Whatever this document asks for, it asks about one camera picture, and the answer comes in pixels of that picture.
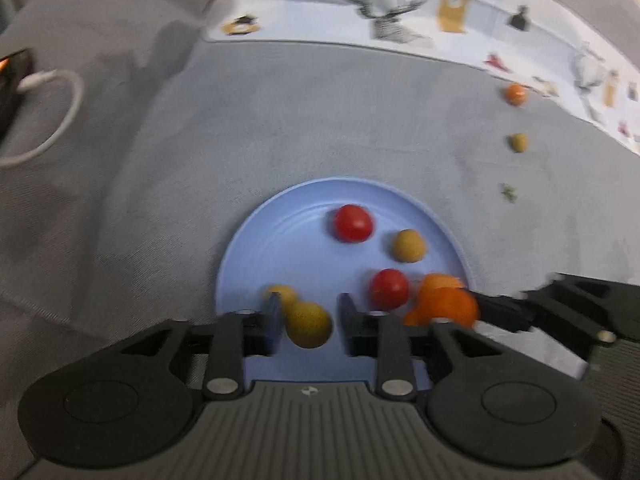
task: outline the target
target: metal screw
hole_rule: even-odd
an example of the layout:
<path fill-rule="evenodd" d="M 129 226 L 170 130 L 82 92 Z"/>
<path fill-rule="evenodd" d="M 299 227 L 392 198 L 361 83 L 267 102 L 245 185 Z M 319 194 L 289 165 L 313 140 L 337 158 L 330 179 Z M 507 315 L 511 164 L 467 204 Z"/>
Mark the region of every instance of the metal screw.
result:
<path fill-rule="evenodd" d="M 603 343 L 613 343 L 616 341 L 616 335 L 613 332 L 609 332 L 609 330 L 600 330 L 598 339 Z"/>
<path fill-rule="evenodd" d="M 403 379 L 389 379 L 382 383 L 382 391 L 395 397 L 402 397 L 410 394 L 414 390 L 414 386 Z"/>
<path fill-rule="evenodd" d="M 212 394 L 228 395 L 238 389 L 238 383 L 228 377 L 216 377 L 207 383 L 207 390 Z"/>

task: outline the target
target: clock face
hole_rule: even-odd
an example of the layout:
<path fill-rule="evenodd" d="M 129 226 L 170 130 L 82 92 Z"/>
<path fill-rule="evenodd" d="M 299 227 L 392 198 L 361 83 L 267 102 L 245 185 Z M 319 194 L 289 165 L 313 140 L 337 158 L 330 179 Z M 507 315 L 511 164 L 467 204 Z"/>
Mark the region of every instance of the clock face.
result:
<path fill-rule="evenodd" d="M 462 7 L 462 3 L 462 0 L 447 0 L 447 5 L 455 9 L 457 9 L 458 7 Z"/>

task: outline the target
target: yellow ball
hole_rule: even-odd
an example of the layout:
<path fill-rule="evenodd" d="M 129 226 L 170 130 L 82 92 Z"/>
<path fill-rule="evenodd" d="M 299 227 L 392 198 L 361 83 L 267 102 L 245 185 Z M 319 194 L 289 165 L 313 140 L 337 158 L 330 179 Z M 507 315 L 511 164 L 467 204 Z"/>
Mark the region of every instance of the yellow ball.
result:
<path fill-rule="evenodd" d="M 527 134 L 513 134 L 509 137 L 509 145 L 511 149 L 516 153 L 522 153 L 529 147 L 529 139 Z"/>
<path fill-rule="evenodd" d="M 414 264 L 424 258 L 427 244 L 418 231 L 405 229 L 396 235 L 392 253 L 399 262 Z"/>
<path fill-rule="evenodd" d="M 285 318 L 287 335 L 302 348 L 317 348 L 331 337 L 334 322 L 317 303 L 301 301 L 289 310 Z"/>
<path fill-rule="evenodd" d="M 282 304 L 283 314 L 286 316 L 287 311 L 294 306 L 298 300 L 298 293 L 289 285 L 271 285 L 264 293 L 264 299 L 267 300 L 271 294 L 276 292 L 280 295 L 280 303 Z"/>

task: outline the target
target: plate rim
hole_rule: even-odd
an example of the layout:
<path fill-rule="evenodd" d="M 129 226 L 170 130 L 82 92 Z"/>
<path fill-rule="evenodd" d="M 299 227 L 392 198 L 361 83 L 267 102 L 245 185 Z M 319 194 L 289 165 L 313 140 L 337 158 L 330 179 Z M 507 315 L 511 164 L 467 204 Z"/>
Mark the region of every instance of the plate rim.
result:
<path fill-rule="evenodd" d="M 265 200 L 264 202 L 262 202 L 258 207 L 256 207 L 251 214 L 244 219 L 244 221 L 240 224 L 240 227 L 238 229 L 236 229 L 236 232 L 234 233 L 234 235 L 231 237 L 231 240 L 229 241 L 229 243 L 226 245 L 226 249 L 225 249 L 225 254 L 222 256 L 222 260 L 220 260 L 220 265 L 218 266 L 218 273 L 216 275 L 216 287 L 215 287 L 215 297 L 214 297 L 214 310 L 215 313 L 217 314 L 218 312 L 218 298 L 220 297 L 218 295 L 218 291 L 220 290 L 220 282 L 222 281 L 222 275 L 225 271 L 226 268 L 226 262 L 229 258 L 229 254 L 231 253 L 231 251 L 233 250 L 235 244 L 237 243 L 238 238 L 241 236 L 242 231 L 244 231 L 244 229 L 246 228 L 247 224 L 254 218 L 254 216 L 256 216 L 262 209 L 264 209 L 265 207 L 267 207 L 271 202 L 274 202 L 275 200 L 277 200 L 279 197 L 281 197 L 282 195 L 288 193 L 289 191 L 293 191 L 299 187 L 303 187 L 303 186 L 310 186 L 311 184 L 319 184 L 321 182 L 335 182 L 335 181 L 347 181 L 347 182 L 355 182 L 358 184 L 366 184 L 368 186 L 375 186 L 375 187 L 379 187 L 382 188 L 386 191 L 390 191 L 393 193 L 396 193 L 397 195 L 399 195 L 401 198 L 407 200 L 408 202 L 410 202 L 413 206 L 417 207 L 419 210 L 421 210 L 423 213 L 425 213 L 425 215 L 427 215 L 431 221 L 434 222 L 434 224 L 437 225 L 437 227 L 444 233 L 444 235 L 447 237 L 447 239 L 449 240 L 449 243 L 452 245 L 453 250 L 456 253 L 456 256 L 458 257 L 458 259 L 460 260 L 460 263 L 462 264 L 462 269 L 464 270 L 465 274 L 466 274 L 466 282 L 468 283 L 468 288 L 474 289 L 476 286 L 473 274 L 471 272 L 471 268 L 469 267 L 469 263 L 468 263 L 468 259 L 465 255 L 465 251 L 463 251 L 462 247 L 460 246 L 460 244 L 458 243 L 457 238 L 453 235 L 453 233 L 450 231 L 449 228 L 446 227 L 446 225 L 443 224 L 443 222 L 440 220 L 439 216 L 436 215 L 436 213 L 434 213 L 432 211 L 432 209 L 427 206 L 424 202 L 421 202 L 420 200 L 418 200 L 417 198 L 414 198 L 413 196 L 411 196 L 410 194 L 394 187 L 394 186 L 390 186 L 389 184 L 385 183 L 385 182 L 380 182 L 378 180 L 371 180 L 368 178 L 361 178 L 361 177 L 357 177 L 357 176 L 327 176 L 327 177 L 322 177 L 322 178 L 315 178 L 312 180 L 305 180 L 304 182 L 300 182 L 299 184 L 294 184 L 293 186 L 289 186 L 285 189 L 283 189 L 282 191 L 276 193 L 275 195 L 271 196 L 270 198 L 268 198 L 267 200 Z"/>

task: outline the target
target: small round fruit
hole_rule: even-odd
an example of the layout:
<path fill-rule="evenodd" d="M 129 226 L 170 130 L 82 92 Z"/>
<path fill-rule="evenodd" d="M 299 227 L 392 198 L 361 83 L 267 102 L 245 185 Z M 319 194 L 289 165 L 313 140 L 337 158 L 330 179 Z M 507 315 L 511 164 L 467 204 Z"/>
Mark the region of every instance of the small round fruit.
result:
<path fill-rule="evenodd" d="M 409 300 L 409 281 L 397 269 L 380 270 L 369 284 L 371 303 L 380 310 L 393 310 Z"/>
<path fill-rule="evenodd" d="M 357 244 L 367 240 L 373 232 L 373 218 L 357 205 L 343 205 L 335 214 L 334 230 L 343 242 Z"/>
<path fill-rule="evenodd" d="M 301 301 L 289 310 L 285 318 L 287 335 L 301 348 L 318 348 L 331 337 L 334 322 L 317 303 Z"/>
<path fill-rule="evenodd" d="M 512 83 L 504 91 L 504 98 L 513 106 L 522 106 L 527 101 L 527 90 L 518 83 Z"/>
<path fill-rule="evenodd" d="M 415 229 L 404 229 L 396 235 L 392 253 L 399 262 L 414 264 L 424 258 L 427 244 Z"/>
<path fill-rule="evenodd" d="M 509 145 L 511 149 L 516 153 L 522 153 L 527 151 L 529 147 L 529 139 L 527 134 L 513 134 L 509 137 Z"/>
<path fill-rule="evenodd" d="M 405 324 L 427 325 L 435 317 L 445 317 L 471 328 L 478 320 L 476 298 L 463 288 L 441 287 L 430 290 L 418 301 L 412 316 L 405 316 Z"/>
<path fill-rule="evenodd" d="M 264 299 L 267 300 L 274 292 L 280 295 L 280 304 L 282 305 L 282 311 L 286 316 L 287 310 L 298 302 L 298 293 L 289 285 L 271 285 L 265 291 Z"/>
<path fill-rule="evenodd" d="M 450 274 L 431 272 L 422 279 L 420 290 L 418 290 L 418 300 L 420 301 L 420 299 L 430 290 L 443 288 L 444 286 L 450 286 L 452 288 L 464 288 L 465 284 L 455 276 L 451 276 Z"/>

